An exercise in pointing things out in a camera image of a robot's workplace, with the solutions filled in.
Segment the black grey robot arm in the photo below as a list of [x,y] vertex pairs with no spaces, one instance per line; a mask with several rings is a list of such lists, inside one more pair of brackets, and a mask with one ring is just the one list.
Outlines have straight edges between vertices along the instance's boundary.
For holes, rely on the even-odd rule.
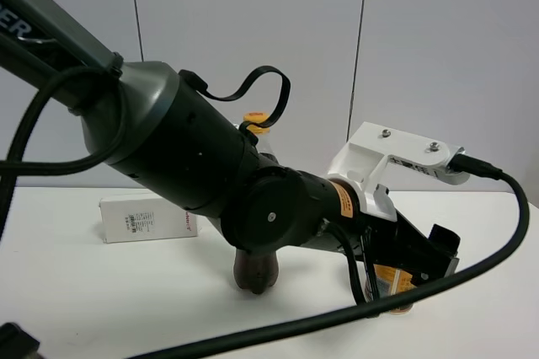
[[[163,62],[125,62],[53,0],[1,0],[1,65],[34,86],[1,162],[1,212],[21,176],[75,174],[105,163],[188,212],[208,217],[250,255],[285,246],[343,249],[368,272],[387,265],[417,284],[455,270],[459,238],[434,227],[424,236],[380,185],[318,177],[257,151],[248,123],[234,126],[212,106],[194,72]],[[81,118],[89,155],[28,162],[29,135],[55,99]]]

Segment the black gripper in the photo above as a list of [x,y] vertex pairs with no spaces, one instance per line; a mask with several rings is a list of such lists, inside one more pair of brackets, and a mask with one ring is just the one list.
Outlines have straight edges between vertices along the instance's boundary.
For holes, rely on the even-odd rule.
[[374,265],[408,272],[415,287],[455,271],[461,238],[448,228],[434,224],[425,235],[398,210],[390,222],[362,213],[358,201],[319,202],[312,213],[319,220],[312,247],[343,254],[352,287],[362,286],[359,262],[371,287],[377,287]]

